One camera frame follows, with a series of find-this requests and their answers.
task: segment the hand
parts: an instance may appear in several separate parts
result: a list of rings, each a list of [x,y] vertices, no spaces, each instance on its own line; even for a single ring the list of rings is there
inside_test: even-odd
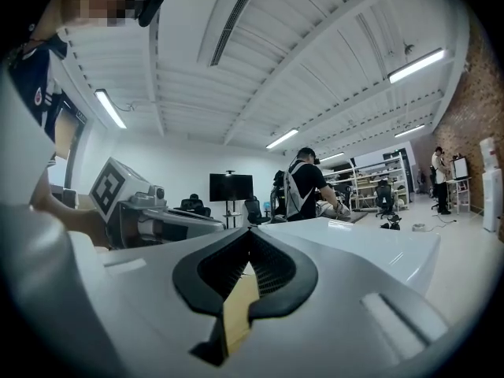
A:
[[[89,210],[84,216],[85,233],[91,238],[94,246],[109,247],[109,239],[105,230],[105,221],[96,210]]]

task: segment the television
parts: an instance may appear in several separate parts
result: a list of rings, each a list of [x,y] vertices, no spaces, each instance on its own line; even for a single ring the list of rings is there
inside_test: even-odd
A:
[[[210,201],[246,200],[254,196],[252,175],[210,174]]]

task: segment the ceiling light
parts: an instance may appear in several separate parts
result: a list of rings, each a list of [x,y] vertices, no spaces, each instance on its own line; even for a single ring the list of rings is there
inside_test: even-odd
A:
[[[334,157],[339,157],[340,155],[344,155],[345,153],[337,153],[337,154],[334,154],[332,155],[331,157],[327,157],[327,158],[324,158],[322,161],[327,161],[327,160],[330,160],[331,158],[334,158]]]
[[[110,101],[110,97],[107,94],[107,91],[96,90],[94,92],[94,95],[96,95],[96,98],[101,102],[101,104],[103,105],[107,113],[110,115],[110,117],[113,119],[113,121],[116,122],[117,126],[119,126],[121,129],[125,129],[126,125],[124,124],[124,122],[121,120],[116,110],[114,109],[114,105],[112,101]]]
[[[275,140],[273,143],[266,146],[267,149],[273,148],[274,146],[278,146],[281,142],[287,140],[289,137],[292,137],[298,132],[297,129],[292,129],[291,131],[285,133],[282,137]]]
[[[424,128],[424,127],[425,127],[424,124],[420,124],[420,125],[416,126],[415,128],[412,128],[410,130],[406,130],[405,132],[398,133],[394,137],[401,137],[403,135],[407,135],[408,133],[416,132],[417,130],[420,130],[420,129]]]
[[[399,70],[395,70],[394,72],[388,75],[388,79],[391,83],[395,83],[404,77],[417,72],[432,63],[441,60],[446,54],[446,51],[439,48],[431,52],[430,54],[426,54],[425,56],[420,57],[416,61],[412,61],[404,67],[401,67]]]

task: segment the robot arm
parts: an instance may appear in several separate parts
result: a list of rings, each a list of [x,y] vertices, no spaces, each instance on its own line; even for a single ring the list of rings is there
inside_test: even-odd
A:
[[[169,209],[162,187],[114,158],[109,158],[94,182],[91,200],[106,223],[114,249],[182,241],[224,230],[220,221]]]

